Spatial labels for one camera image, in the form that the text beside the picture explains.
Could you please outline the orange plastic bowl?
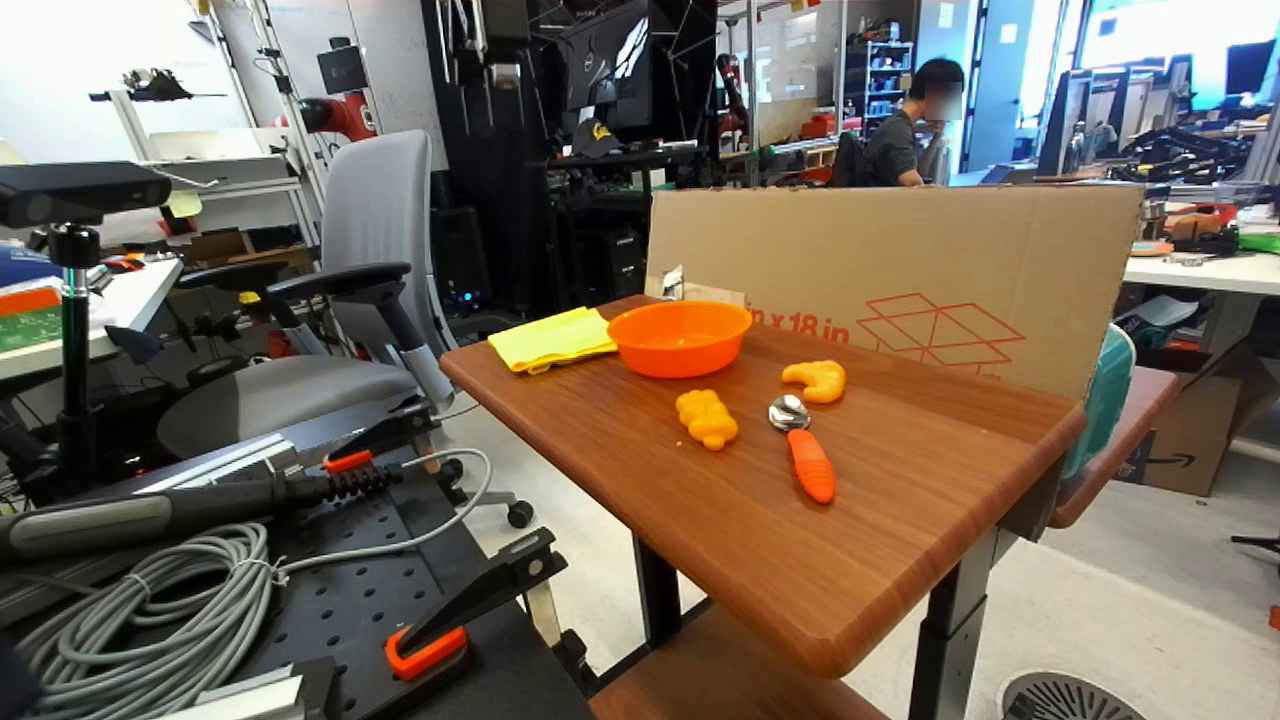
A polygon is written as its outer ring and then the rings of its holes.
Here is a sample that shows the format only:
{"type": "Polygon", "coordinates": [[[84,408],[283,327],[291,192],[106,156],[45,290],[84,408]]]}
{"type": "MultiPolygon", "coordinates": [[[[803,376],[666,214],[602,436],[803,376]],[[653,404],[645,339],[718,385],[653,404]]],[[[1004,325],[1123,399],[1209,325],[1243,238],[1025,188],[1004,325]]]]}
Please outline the orange plastic bowl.
{"type": "Polygon", "coordinates": [[[753,324],[749,310],[731,304],[662,301],[620,314],[605,331],[639,375],[691,379],[733,363],[753,324]]]}

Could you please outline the orange bumpy toy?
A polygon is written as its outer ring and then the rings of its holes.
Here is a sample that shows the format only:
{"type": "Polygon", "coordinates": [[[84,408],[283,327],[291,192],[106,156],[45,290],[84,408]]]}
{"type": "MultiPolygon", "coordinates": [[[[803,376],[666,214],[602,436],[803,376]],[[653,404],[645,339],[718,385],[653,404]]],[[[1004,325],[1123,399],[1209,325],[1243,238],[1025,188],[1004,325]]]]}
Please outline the orange bumpy toy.
{"type": "Polygon", "coordinates": [[[721,451],[739,436],[739,424],[713,389],[691,389],[675,401],[680,423],[704,448],[721,451]]]}

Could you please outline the yellow cloth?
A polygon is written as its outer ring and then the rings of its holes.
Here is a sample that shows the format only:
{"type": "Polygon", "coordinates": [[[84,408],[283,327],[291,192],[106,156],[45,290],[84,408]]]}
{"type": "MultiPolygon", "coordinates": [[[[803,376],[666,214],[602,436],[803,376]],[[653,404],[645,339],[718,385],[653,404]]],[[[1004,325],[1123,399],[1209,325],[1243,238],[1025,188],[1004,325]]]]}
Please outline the yellow cloth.
{"type": "Polygon", "coordinates": [[[517,325],[492,334],[488,343],[512,373],[529,375],[617,352],[608,322],[595,307],[576,307],[517,325]]]}

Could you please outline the orange croissant toy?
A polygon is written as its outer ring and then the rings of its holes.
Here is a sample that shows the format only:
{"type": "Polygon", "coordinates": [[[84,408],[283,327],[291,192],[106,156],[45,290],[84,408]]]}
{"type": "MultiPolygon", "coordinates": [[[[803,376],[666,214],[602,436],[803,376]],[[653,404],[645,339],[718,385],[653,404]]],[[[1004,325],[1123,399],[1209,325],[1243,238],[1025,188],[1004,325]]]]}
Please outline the orange croissant toy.
{"type": "Polygon", "coordinates": [[[787,365],[781,380],[803,386],[805,404],[833,404],[844,397],[849,375],[840,363],[818,360],[787,365]]]}

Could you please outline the black cap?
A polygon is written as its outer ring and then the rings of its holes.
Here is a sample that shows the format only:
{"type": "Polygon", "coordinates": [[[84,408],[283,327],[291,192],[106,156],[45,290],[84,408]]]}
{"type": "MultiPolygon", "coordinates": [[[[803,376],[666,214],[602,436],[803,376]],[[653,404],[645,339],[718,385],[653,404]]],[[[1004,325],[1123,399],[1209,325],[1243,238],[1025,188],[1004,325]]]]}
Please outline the black cap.
{"type": "Polygon", "coordinates": [[[596,118],[581,120],[573,132],[572,154],[575,158],[600,160],[611,154],[622,152],[625,145],[596,118]]]}

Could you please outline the cardboard sheet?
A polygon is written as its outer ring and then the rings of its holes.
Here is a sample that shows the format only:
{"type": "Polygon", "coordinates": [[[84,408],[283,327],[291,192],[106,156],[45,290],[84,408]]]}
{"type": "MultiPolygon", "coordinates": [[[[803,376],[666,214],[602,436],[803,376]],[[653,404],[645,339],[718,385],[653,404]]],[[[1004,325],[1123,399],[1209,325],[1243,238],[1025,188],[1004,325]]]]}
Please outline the cardboard sheet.
{"type": "Polygon", "coordinates": [[[662,191],[646,292],[1082,400],[1142,202],[1092,183],[662,191]]]}

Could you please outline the monitor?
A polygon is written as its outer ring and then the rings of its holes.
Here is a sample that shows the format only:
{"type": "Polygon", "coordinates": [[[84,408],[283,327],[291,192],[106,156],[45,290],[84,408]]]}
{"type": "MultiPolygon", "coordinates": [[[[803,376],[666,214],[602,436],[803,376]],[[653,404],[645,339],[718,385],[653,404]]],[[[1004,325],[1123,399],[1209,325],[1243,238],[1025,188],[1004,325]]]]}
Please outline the monitor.
{"type": "Polygon", "coordinates": [[[627,0],[559,35],[563,129],[576,127],[586,110],[609,129],[653,124],[652,32],[659,23],[650,0],[627,0]]]}

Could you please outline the grey office chair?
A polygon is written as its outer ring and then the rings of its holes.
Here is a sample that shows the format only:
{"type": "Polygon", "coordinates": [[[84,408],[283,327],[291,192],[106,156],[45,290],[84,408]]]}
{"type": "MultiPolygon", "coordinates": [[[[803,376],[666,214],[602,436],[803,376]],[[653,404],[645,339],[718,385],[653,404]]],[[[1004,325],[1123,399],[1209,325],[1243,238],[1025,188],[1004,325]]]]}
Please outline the grey office chair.
{"type": "Polygon", "coordinates": [[[397,445],[431,451],[454,402],[439,365],[456,348],[438,299],[429,137],[420,129],[344,146],[325,186],[320,268],[284,279],[279,263],[197,272],[180,287],[256,293],[291,354],[193,384],[157,423],[189,459],[351,406],[379,404],[397,445]]]}

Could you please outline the black orange clamp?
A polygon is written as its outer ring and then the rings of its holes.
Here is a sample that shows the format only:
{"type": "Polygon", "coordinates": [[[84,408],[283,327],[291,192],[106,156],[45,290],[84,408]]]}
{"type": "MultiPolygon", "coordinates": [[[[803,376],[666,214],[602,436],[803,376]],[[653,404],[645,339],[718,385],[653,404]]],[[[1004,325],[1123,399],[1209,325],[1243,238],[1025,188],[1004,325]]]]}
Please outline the black orange clamp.
{"type": "Polygon", "coordinates": [[[403,470],[376,456],[407,447],[442,418],[422,402],[312,448],[269,436],[148,492],[90,498],[0,518],[0,562],[114,551],[323,502],[376,493],[403,470]]]}
{"type": "Polygon", "coordinates": [[[554,542],[552,530],[539,528],[507,544],[461,589],[390,635],[384,651],[393,676],[411,682],[444,667],[468,647],[470,623],[516,600],[544,643],[557,647],[563,632],[550,579],[568,564],[554,542]]]}

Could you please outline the person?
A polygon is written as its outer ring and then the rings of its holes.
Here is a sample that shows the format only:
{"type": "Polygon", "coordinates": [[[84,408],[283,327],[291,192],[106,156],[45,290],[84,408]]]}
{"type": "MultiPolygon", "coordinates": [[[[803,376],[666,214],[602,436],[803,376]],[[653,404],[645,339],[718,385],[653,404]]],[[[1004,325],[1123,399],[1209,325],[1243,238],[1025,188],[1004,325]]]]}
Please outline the person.
{"type": "Polygon", "coordinates": [[[965,70],[947,58],[920,64],[901,108],[865,145],[874,187],[934,184],[947,124],[965,88],[965,70]]]}

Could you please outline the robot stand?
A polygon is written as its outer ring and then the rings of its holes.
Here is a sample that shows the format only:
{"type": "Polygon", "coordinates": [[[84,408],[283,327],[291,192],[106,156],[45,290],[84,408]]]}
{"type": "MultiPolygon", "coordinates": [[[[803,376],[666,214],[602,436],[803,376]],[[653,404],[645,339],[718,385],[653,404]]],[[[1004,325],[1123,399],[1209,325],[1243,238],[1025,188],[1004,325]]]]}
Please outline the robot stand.
{"type": "Polygon", "coordinates": [[[485,556],[462,509],[402,447],[403,470],[358,495],[136,547],[0,562],[0,579],[70,594],[23,609],[38,624],[0,639],[0,720],[593,720],[573,670],[522,600],[470,623],[468,647],[416,680],[384,644],[476,577],[485,556]]]}

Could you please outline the teal chair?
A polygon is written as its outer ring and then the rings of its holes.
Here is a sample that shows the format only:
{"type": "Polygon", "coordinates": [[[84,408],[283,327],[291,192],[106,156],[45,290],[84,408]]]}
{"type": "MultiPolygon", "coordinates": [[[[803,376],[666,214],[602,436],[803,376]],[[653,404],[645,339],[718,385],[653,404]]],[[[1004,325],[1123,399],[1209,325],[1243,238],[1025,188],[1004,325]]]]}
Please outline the teal chair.
{"type": "Polygon", "coordinates": [[[1120,327],[1108,324],[1085,395],[1085,430],[1065,456],[1062,479],[1076,475],[1108,445],[1123,415],[1135,366],[1133,340],[1120,327]]]}

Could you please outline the floor fan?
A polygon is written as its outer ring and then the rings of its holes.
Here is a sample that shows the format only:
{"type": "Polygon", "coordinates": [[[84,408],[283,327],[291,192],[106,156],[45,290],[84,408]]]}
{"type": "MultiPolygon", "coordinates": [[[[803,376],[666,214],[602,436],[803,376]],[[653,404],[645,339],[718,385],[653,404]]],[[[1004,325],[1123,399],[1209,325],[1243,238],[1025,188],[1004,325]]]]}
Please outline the floor fan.
{"type": "Polygon", "coordinates": [[[1133,705],[1084,678],[1034,670],[1002,685],[1000,720],[1147,720],[1133,705]]]}

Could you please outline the cardboard box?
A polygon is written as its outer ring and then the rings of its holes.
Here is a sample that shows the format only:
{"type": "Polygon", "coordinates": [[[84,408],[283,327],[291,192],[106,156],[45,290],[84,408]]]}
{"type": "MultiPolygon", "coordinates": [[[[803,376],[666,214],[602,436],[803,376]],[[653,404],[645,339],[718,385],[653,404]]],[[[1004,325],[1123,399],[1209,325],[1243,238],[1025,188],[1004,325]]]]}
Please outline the cardboard box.
{"type": "Polygon", "coordinates": [[[1230,443],[1280,400],[1280,370],[1243,341],[1213,355],[1142,350],[1138,365],[1171,372],[1179,388],[1114,479],[1210,496],[1230,443]]]}

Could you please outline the white table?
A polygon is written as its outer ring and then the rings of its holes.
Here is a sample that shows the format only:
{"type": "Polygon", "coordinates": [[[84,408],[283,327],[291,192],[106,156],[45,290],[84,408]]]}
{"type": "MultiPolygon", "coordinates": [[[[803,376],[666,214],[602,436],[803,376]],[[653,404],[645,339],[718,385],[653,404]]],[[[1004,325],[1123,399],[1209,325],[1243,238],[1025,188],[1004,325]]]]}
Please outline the white table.
{"type": "Polygon", "coordinates": [[[1130,258],[1123,281],[1280,297],[1280,256],[1245,255],[1206,260],[1199,265],[1166,263],[1160,258],[1130,258]]]}

